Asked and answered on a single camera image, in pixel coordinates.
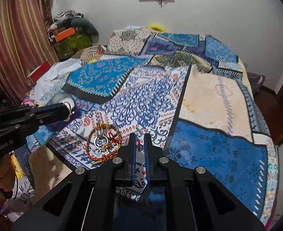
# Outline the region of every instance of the black gripper frame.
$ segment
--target black gripper frame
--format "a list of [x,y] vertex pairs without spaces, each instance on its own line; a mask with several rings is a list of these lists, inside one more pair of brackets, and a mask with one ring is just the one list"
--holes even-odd
[[[65,120],[68,108],[62,103],[34,108],[19,105],[0,108],[0,158],[26,144],[26,137],[35,133],[39,126]],[[0,189],[0,196],[12,197],[12,191]]]
[[[172,231],[264,231],[263,224],[204,168],[188,169],[164,157],[144,136],[147,182],[165,187],[167,229]],[[12,231],[112,229],[117,186],[133,185],[136,136],[109,160],[79,168],[48,192],[12,226]]]

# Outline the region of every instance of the red box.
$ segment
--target red box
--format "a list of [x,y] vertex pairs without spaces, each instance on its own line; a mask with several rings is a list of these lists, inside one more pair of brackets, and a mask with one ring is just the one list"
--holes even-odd
[[48,61],[43,62],[39,67],[37,67],[34,71],[32,71],[27,77],[35,83],[39,80],[42,75],[44,75],[50,69],[50,64]]

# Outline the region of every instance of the yellow object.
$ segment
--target yellow object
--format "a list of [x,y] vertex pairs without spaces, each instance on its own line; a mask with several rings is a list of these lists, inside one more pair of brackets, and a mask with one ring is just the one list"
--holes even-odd
[[20,166],[19,162],[17,161],[15,155],[11,155],[11,164],[15,170],[15,174],[18,179],[20,179],[24,175],[24,171],[22,170],[22,167]]
[[93,59],[89,60],[89,61],[87,62],[87,64],[89,64],[89,63],[93,63],[93,62],[96,62],[96,61],[98,61],[98,60],[97,60],[97,59],[95,59],[95,58],[93,58]]
[[148,28],[154,29],[154,30],[159,31],[159,32],[168,32],[168,30],[164,26],[162,26],[158,23],[150,24],[148,26]]

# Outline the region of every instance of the jewelry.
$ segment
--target jewelry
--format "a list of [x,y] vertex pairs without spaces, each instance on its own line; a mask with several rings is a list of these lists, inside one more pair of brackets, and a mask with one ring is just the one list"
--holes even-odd
[[98,138],[106,138],[106,140],[108,141],[108,138],[107,136],[104,135],[104,131],[103,129],[110,129],[110,125],[109,124],[106,124],[106,123],[97,123],[96,124],[96,128],[94,128],[90,134],[88,135],[87,137],[87,141],[86,141],[86,155],[91,159],[93,160],[94,162],[92,163],[92,165],[97,165],[97,164],[100,164],[102,162],[105,162],[105,161],[108,161],[110,159],[113,159],[117,156],[118,154],[118,150],[119,148],[121,147],[120,145],[120,142],[122,141],[122,135],[119,134],[119,130],[117,131],[117,127],[113,125],[113,129],[116,130],[116,134],[111,138],[111,141],[109,143],[107,143],[106,145],[104,145],[104,149],[106,151],[108,151],[108,149],[112,146],[112,144],[116,144],[118,147],[115,148],[114,151],[108,153],[107,155],[105,154],[102,154],[102,157],[101,158],[97,158],[95,156],[92,156],[90,155],[89,153],[89,144],[90,144],[90,139],[92,137],[92,135],[94,134],[94,132],[96,132],[97,136],[95,137],[95,140],[94,140],[94,145],[96,148],[100,149],[102,151],[102,148],[99,148],[97,145],[96,145],[96,140]]
[[[108,130],[110,130],[110,129],[113,129],[113,130],[116,131],[116,133],[115,133],[114,135],[112,135],[112,136],[110,136],[110,133],[108,133]],[[110,124],[109,126],[107,126],[107,127],[105,128],[104,134],[105,134],[105,136],[106,136],[108,139],[111,140],[111,139],[113,139],[113,138],[115,138],[115,137],[118,136],[118,134],[119,134],[119,129],[118,129],[118,127],[116,127],[115,125]]]
[[63,103],[66,107],[68,107],[67,106],[67,104],[69,105],[69,116],[65,119],[65,120],[63,120],[64,122],[68,122],[69,120],[70,120],[70,117],[71,117],[71,105],[70,105],[70,103],[68,103],[68,102],[64,102]]
[[95,153],[97,156],[102,153],[102,151],[99,148],[93,148],[92,152]]
[[99,147],[99,146],[97,146],[96,145],[96,140],[101,140],[101,139],[106,139],[106,144],[108,144],[108,139],[107,139],[107,137],[106,136],[96,136],[95,138],[94,138],[94,141],[93,141],[93,143],[94,143],[94,146],[96,147],[96,148],[99,148],[99,149],[105,149],[105,147],[106,147],[106,145],[104,145],[104,146],[102,146],[102,147]]

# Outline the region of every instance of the white cloth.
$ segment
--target white cloth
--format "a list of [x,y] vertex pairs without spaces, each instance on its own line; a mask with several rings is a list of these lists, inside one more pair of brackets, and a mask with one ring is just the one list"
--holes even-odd
[[36,86],[30,92],[30,99],[38,105],[45,106],[44,96],[52,91],[55,86],[64,86],[68,73],[81,68],[81,60],[69,59],[53,65],[38,81]]

